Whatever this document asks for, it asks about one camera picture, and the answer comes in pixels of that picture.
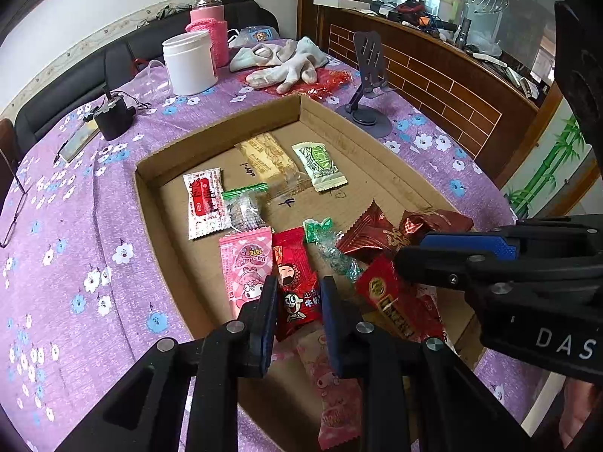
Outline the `person's right hand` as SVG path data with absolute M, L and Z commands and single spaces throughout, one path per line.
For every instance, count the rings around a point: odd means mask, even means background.
M 566 380 L 563 412 L 559 421 L 559 436 L 564 449 L 571 444 L 587 421 L 598 395 L 597 388 L 591 383 L 570 377 Z

